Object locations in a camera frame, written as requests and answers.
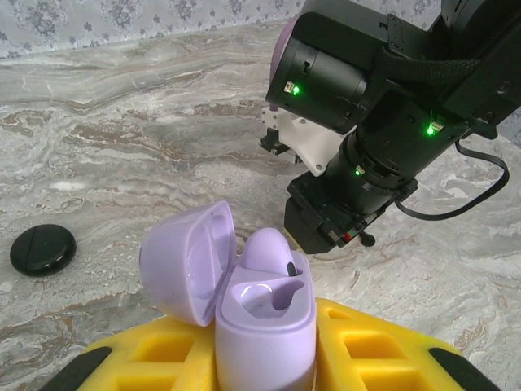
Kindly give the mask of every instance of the wall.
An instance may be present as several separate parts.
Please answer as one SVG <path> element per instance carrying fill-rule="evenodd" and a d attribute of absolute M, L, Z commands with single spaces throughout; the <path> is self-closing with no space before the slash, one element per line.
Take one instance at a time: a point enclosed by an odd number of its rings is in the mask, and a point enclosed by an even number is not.
<path fill-rule="evenodd" d="M 440 0 L 353 0 L 426 28 Z M 0 59 L 293 16 L 304 0 L 0 0 Z M 521 146 L 521 112 L 501 133 Z"/>

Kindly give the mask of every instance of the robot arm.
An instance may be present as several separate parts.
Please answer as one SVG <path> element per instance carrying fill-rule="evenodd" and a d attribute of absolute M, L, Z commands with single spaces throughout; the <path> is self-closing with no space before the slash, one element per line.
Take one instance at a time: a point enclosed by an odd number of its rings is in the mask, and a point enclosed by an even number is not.
<path fill-rule="evenodd" d="M 442 0 L 428 31 L 349 0 L 308 0 L 290 27 L 274 54 L 262 145 L 293 152 L 309 169 L 289 185 L 284 218 L 305 252 L 342 248 L 391 204 L 442 220 L 506 185 L 502 160 L 459 141 L 496 138 L 521 106 L 520 0 Z M 457 211 L 403 206 L 415 177 L 452 145 L 505 173 Z"/>

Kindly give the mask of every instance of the black rubber edge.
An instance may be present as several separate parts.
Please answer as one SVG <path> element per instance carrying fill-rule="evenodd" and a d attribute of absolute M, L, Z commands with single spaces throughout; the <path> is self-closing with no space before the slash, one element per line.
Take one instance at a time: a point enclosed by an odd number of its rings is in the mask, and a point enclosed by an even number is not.
<path fill-rule="evenodd" d="M 40 391 L 77 391 L 111 352 L 111 348 L 104 346 L 80 354 L 58 372 Z"/>
<path fill-rule="evenodd" d="M 465 391 L 501 391 L 466 358 L 442 348 L 429 353 Z"/>

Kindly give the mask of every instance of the black strap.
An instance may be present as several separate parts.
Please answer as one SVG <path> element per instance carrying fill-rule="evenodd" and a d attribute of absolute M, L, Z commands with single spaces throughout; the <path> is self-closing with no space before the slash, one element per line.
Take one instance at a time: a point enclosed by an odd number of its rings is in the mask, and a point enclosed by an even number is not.
<path fill-rule="evenodd" d="M 503 169 L 503 175 L 501 178 L 499 178 L 496 183 L 494 183 L 489 189 L 487 189 L 485 192 L 483 192 L 481 195 L 479 195 L 477 198 L 473 199 L 468 204 L 462 206 L 460 209 L 456 209 L 452 212 L 442 213 L 442 214 L 423 214 L 419 212 L 414 212 L 411 209 L 406 208 L 404 205 L 401 204 L 400 201 L 396 201 L 395 204 L 398 207 L 399 210 L 401 210 L 403 213 L 407 214 L 408 216 L 417 218 L 419 220 L 426 220 L 429 222 L 439 222 L 441 220 L 448 220 L 452 217 L 459 216 L 460 214 L 464 214 L 466 211 L 474 208 L 477 204 L 482 203 L 486 199 L 492 197 L 494 194 L 498 193 L 503 187 L 506 186 L 510 179 L 510 173 L 508 171 L 508 167 L 506 163 L 501 160 L 497 156 L 488 155 L 486 153 L 482 152 L 476 152 L 472 151 L 470 149 L 466 149 L 462 147 L 459 143 L 459 141 L 456 142 L 456 149 L 459 153 L 465 156 L 473 157 L 475 159 L 485 160 L 490 163 L 493 163 L 494 165 L 497 165 Z"/>
<path fill-rule="evenodd" d="M 104 346 L 76 356 L 40 391 L 77 391 L 111 352 L 112 348 Z"/>
<path fill-rule="evenodd" d="M 456 380 L 462 389 L 468 391 L 501 391 L 490 379 L 463 356 L 458 356 L 442 348 L 429 349 L 431 356 Z"/>
<path fill-rule="evenodd" d="M 418 60 L 407 59 L 383 48 L 376 60 L 376 71 L 397 81 L 449 85 L 469 77 L 481 64 L 478 59 Z"/>

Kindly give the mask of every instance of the metal screw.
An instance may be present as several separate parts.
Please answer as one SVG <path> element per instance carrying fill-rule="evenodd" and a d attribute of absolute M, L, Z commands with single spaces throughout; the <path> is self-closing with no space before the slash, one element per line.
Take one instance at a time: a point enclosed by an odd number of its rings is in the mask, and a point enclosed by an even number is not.
<path fill-rule="evenodd" d="M 491 120 L 494 119 L 494 113 L 493 112 L 488 112 L 484 116 L 482 116 L 482 118 L 483 118 L 483 121 L 490 122 Z"/>
<path fill-rule="evenodd" d="M 500 94 L 504 94 L 511 88 L 511 86 L 512 86 L 511 81 L 504 81 L 499 85 L 499 87 L 497 87 L 497 92 Z"/>

